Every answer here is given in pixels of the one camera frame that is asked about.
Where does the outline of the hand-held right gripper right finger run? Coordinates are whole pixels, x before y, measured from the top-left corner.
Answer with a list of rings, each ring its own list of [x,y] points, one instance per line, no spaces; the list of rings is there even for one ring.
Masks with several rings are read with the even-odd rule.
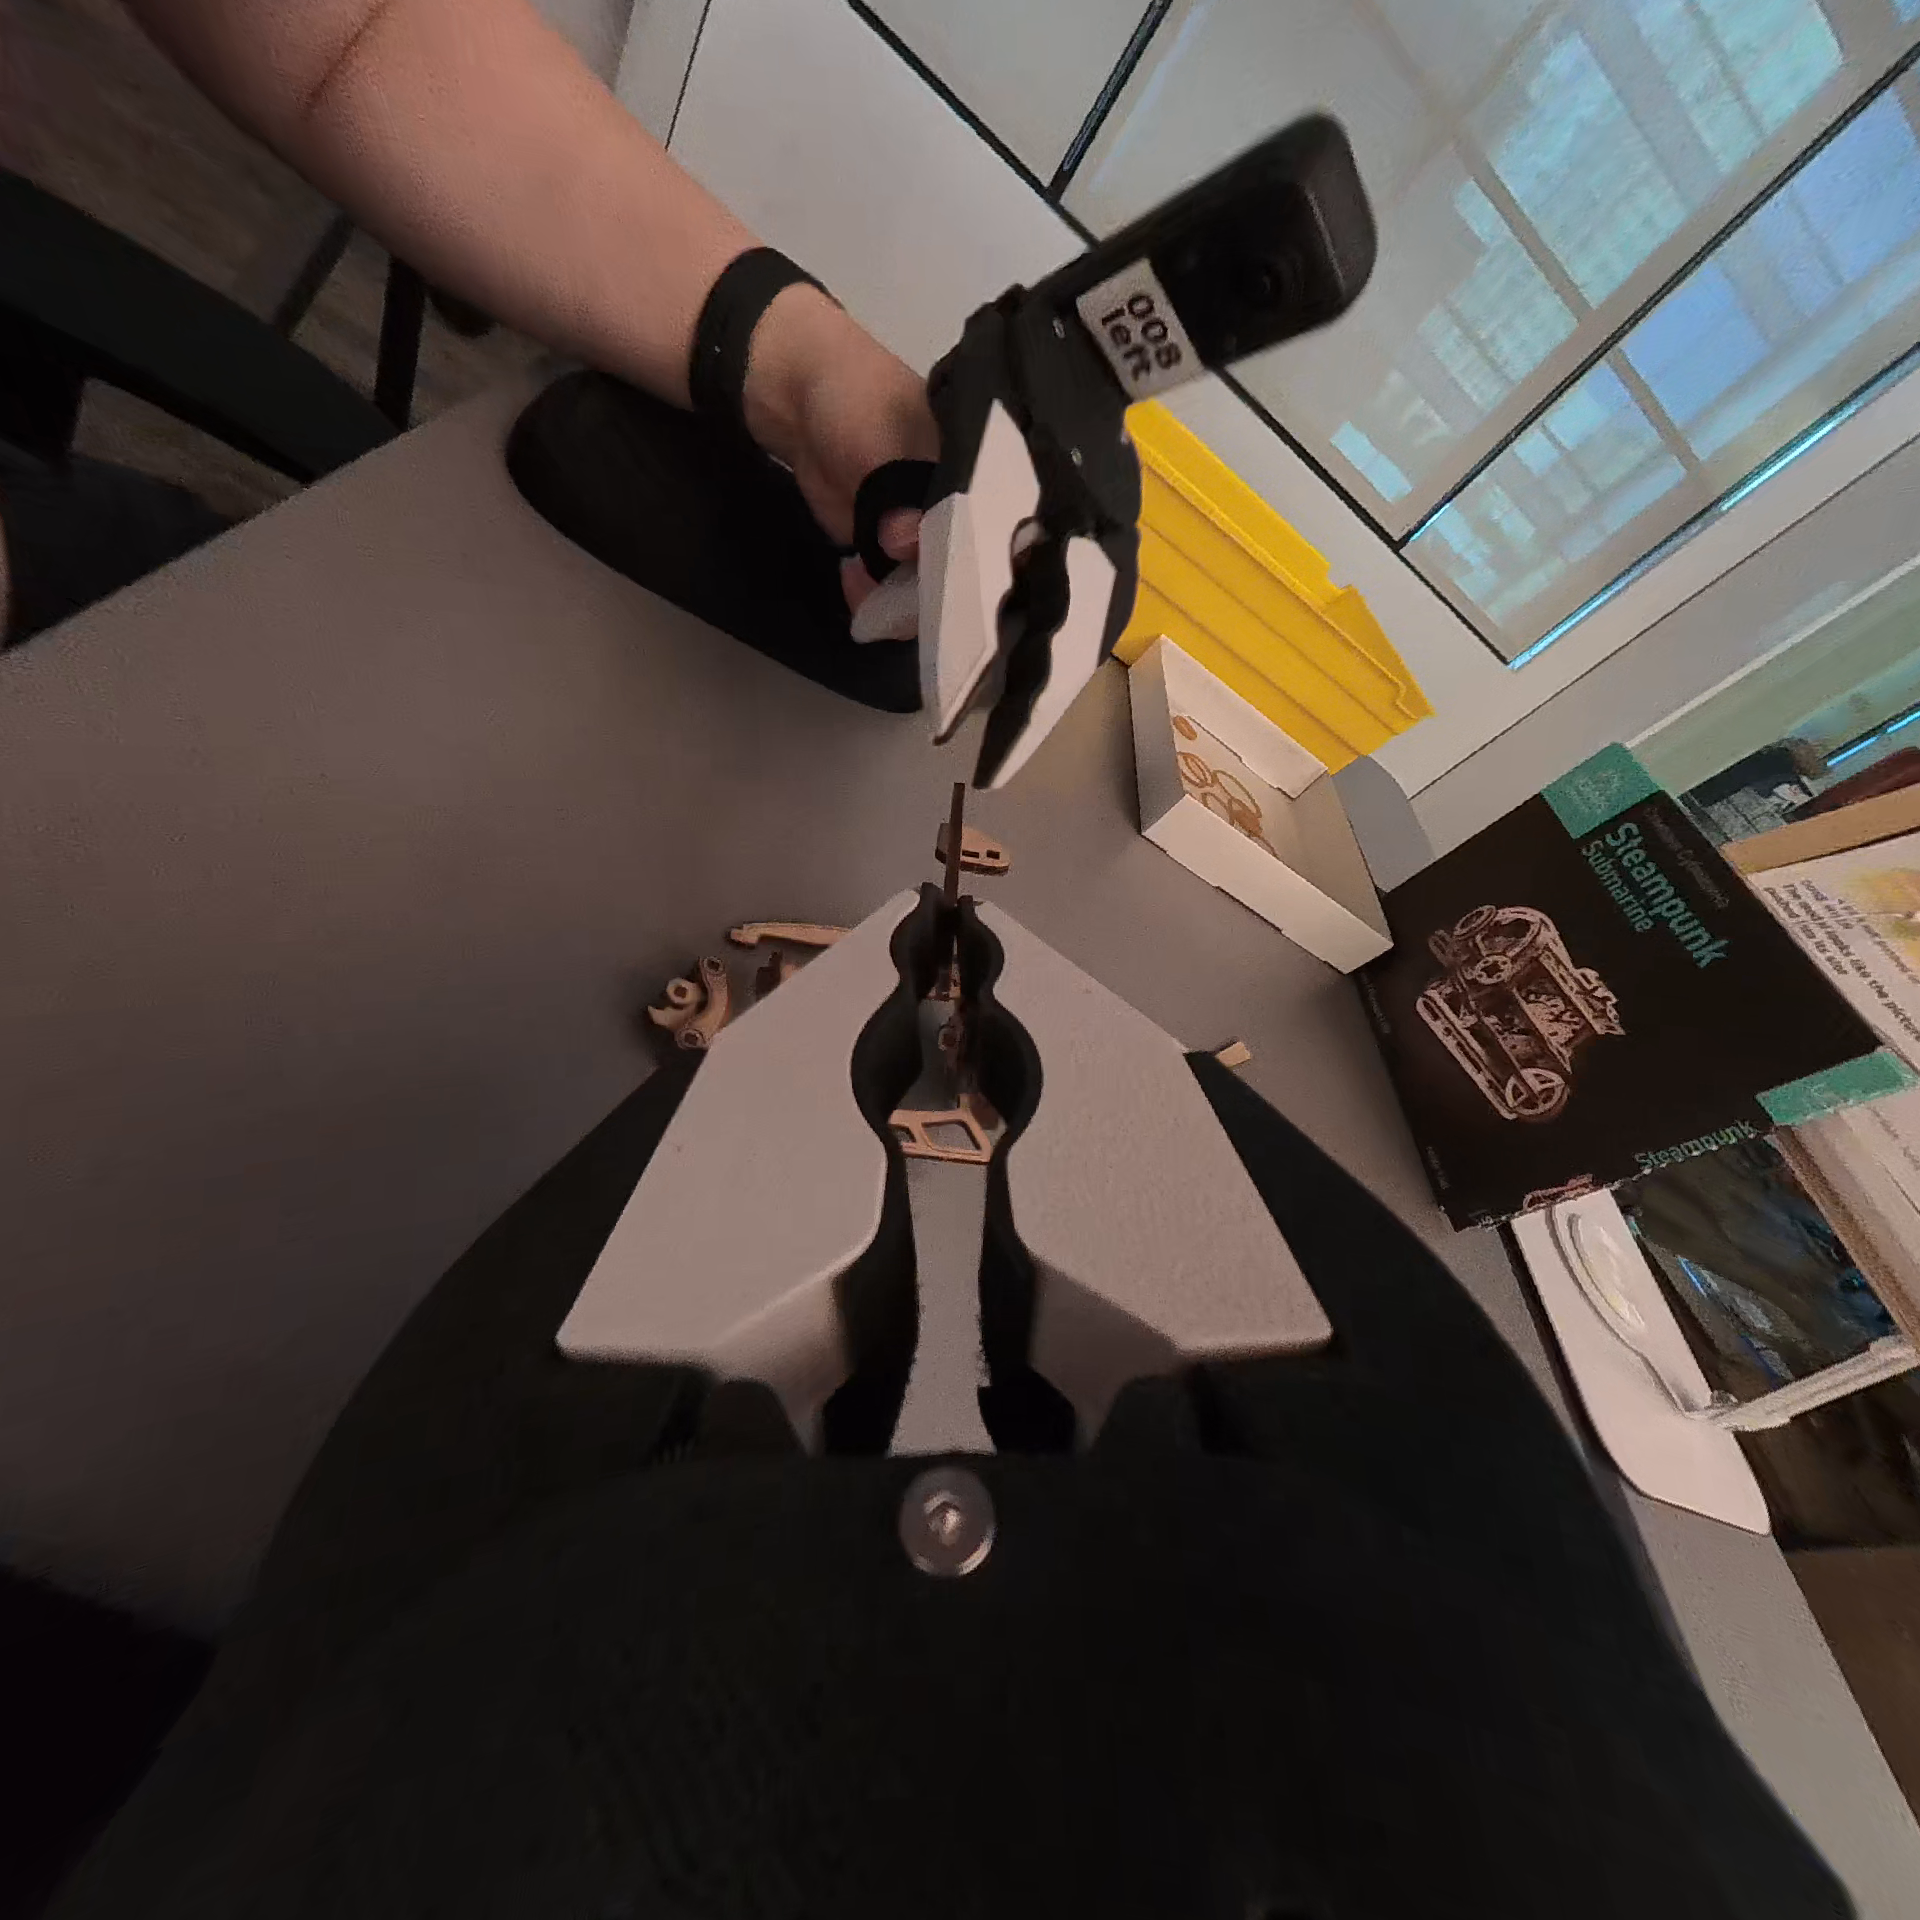
[[[959,908],[959,978],[1002,1123],[975,1285],[997,1451],[1093,1442],[1138,1378],[1324,1350],[1327,1311],[1184,1044],[994,906]]]

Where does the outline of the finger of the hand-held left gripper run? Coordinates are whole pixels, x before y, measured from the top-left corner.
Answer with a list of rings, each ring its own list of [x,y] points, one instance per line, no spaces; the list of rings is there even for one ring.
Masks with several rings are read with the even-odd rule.
[[[919,684],[934,741],[946,741],[999,686],[992,717],[1014,726],[1014,747],[1045,738],[1040,715],[1018,713],[1013,643],[1001,641],[1001,604],[1014,562],[1037,537],[1040,478],[1024,433],[992,399],[974,444],[968,481],[927,505],[919,524]]]
[[[1096,673],[1117,582],[1110,556],[1088,534],[1042,534],[1018,557],[999,610],[974,790],[1008,787]]]

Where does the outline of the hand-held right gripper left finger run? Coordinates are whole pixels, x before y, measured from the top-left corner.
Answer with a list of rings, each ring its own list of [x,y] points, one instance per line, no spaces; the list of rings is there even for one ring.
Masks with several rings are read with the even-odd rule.
[[[894,1111],[952,926],[882,903],[730,1021],[687,1078],[558,1347],[765,1386],[808,1449],[884,1457],[921,1332]]]

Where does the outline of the wooden model assembly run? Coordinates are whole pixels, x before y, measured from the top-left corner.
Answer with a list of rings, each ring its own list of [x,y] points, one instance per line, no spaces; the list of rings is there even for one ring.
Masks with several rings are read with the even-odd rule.
[[[957,895],[959,877],[1001,877],[1010,868],[1005,846],[967,826],[967,788],[961,785],[951,793],[949,818],[937,830],[934,858],[943,870],[946,895]],[[759,919],[730,926],[726,942],[746,953],[765,950],[753,975],[753,998],[759,1001],[798,973],[814,953],[829,948],[845,934],[847,929],[822,922]],[[983,1167],[997,1145],[1001,1117],[975,1086],[975,1073],[968,1063],[968,1014],[964,1013],[961,980],[952,958],[934,975],[927,1001],[943,1009],[943,1017],[932,1031],[937,1044],[932,1087],[951,1092],[951,1103],[946,1108],[898,1107],[892,1116],[892,1129],[910,1161]]]

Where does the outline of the person's left forearm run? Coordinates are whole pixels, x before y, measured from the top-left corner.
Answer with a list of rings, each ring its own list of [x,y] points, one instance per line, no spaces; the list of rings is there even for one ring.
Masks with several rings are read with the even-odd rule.
[[[687,404],[746,227],[521,3],[135,3],[234,126],[386,251],[537,343]]]

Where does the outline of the black model kit box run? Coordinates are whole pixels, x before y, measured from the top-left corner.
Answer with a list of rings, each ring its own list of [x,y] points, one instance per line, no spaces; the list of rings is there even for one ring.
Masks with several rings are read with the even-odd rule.
[[[1456,1229],[1914,1086],[1620,745],[1417,870],[1383,916],[1359,996]]]

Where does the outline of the person's left hand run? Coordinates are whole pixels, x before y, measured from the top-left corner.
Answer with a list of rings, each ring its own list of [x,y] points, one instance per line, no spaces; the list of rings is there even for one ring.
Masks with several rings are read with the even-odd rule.
[[[924,378],[806,284],[782,287],[759,315],[738,414],[839,548],[853,547],[868,474],[940,453]]]

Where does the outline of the curved wooden part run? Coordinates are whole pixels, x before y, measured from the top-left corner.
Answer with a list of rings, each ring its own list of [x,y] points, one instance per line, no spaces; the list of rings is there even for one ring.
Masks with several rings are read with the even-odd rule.
[[[730,973],[724,958],[703,953],[684,975],[670,978],[647,1003],[645,1017],[678,1052],[706,1052],[733,1014]]]

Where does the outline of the yellow plastic bin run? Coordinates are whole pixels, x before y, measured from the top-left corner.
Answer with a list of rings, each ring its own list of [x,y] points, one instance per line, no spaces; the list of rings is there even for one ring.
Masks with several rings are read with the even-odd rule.
[[[1173,643],[1256,723],[1327,772],[1432,715],[1424,687],[1356,588],[1166,404],[1126,426],[1142,474],[1138,590],[1116,659]]]

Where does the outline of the illustrated instruction booklet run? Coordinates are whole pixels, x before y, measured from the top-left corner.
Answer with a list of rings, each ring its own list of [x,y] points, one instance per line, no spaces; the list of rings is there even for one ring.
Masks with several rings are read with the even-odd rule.
[[[1389,950],[1325,763],[1173,638],[1126,670],[1142,837],[1341,973]]]

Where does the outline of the black wristband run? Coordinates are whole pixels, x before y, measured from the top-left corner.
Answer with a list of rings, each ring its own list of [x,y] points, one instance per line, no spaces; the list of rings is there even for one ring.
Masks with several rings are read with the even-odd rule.
[[[791,255],[749,246],[714,276],[687,345],[687,399],[698,415],[746,433],[745,383],[751,339],[775,299],[792,286],[836,299]]]

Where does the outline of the window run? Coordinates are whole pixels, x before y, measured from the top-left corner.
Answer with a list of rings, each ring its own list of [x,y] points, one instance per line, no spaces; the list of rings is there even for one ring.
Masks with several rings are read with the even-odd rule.
[[[1505,662],[1914,358],[1914,5],[1166,5],[1062,203],[1311,109],[1376,275],[1237,381]]]

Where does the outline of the clear acrylic holder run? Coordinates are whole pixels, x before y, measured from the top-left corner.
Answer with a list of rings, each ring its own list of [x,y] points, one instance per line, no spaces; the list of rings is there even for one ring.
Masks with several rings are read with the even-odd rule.
[[[1724,1434],[1782,1428],[1914,1372],[1914,1343],[1877,1305],[1837,1332],[1642,1235],[1610,1198],[1542,1213],[1549,1245],[1600,1330],[1681,1420]]]

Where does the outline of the printed paper sheet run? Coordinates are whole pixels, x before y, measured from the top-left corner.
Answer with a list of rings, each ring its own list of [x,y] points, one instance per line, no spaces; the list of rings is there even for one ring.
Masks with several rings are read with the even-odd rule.
[[[1766,910],[1918,1070],[1918,787],[1721,849]]]

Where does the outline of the black chair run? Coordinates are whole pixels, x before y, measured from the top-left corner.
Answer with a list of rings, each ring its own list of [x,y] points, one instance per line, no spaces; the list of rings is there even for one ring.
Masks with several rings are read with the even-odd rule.
[[[364,396],[269,319],[1,173],[1,437],[44,461],[71,453],[101,381],[314,482],[409,427],[422,323],[422,278],[391,261]]]

